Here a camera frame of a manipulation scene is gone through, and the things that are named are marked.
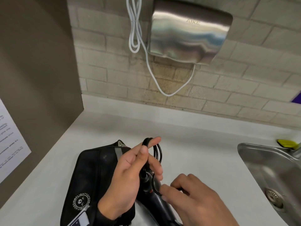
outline black sleeve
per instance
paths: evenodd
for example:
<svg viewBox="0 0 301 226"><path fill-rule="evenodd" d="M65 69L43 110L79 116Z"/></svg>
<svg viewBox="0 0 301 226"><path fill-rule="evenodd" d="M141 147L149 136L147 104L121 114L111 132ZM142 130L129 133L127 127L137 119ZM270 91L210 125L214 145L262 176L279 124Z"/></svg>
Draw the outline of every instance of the black sleeve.
<svg viewBox="0 0 301 226"><path fill-rule="evenodd" d="M89 219L89 226L113 226L117 220L110 220L106 218L98 210L97 203L93 203L86 211Z"/></svg>

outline stainless steel hand dryer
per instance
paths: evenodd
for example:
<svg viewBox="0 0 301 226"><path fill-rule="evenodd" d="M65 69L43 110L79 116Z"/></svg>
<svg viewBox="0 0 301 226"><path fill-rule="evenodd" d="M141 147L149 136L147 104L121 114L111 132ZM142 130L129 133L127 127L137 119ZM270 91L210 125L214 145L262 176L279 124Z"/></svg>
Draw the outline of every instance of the stainless steel hand dryer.
<svg viewBox="0 0 301 226"><path fill-rule="evenodd" d="M223 45L233 17L178 0L154 0L149 54L183 63L209 64Z"/></svg>

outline person's right hand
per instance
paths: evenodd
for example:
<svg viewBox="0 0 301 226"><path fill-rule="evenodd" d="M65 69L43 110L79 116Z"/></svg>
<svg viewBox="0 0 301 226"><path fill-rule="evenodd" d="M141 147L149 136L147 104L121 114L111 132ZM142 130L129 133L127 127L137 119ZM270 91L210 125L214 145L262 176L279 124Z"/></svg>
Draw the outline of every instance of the person's right hand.
<svg viewBox="0 0 301 226"><path fill-rule="evenodd" d="M180 174L170 186L163 184L160 193L184 226L239 226L219 195L192 174Z"/></svg>

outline paper sign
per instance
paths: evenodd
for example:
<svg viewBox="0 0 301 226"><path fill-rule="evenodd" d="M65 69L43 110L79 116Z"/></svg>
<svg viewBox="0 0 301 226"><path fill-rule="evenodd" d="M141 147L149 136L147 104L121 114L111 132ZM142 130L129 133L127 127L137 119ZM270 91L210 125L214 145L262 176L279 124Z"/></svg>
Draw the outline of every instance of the paper sign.
<svg viewBox="0 0 301 226"><path fill-rule="evenodd" d="M31 153L0 99L0 183Z"/></svg>

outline hand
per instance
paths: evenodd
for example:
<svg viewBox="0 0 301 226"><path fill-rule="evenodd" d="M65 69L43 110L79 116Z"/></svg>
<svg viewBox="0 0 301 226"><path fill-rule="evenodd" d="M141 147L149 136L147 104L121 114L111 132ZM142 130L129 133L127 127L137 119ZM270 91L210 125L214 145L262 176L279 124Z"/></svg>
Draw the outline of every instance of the hand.
<svg viewBox="0 0 301 226"><path fill-rule="evenodd" d="M160 141L160 137L153 138L148 148ZM133 206L140 185L139 172L147 160L156 178L163 179L161 164L148 153L148 148L140 143L120 157L111 184L98 203L98 209L105 217L115 220Z"/></svg>
<svg viewBox="0 0 301 226"><path fill-rule="evenodd" d="M192 174L180 174L170 186L162 185L160 193L184 226L239 226L218 194Z"/></svg>

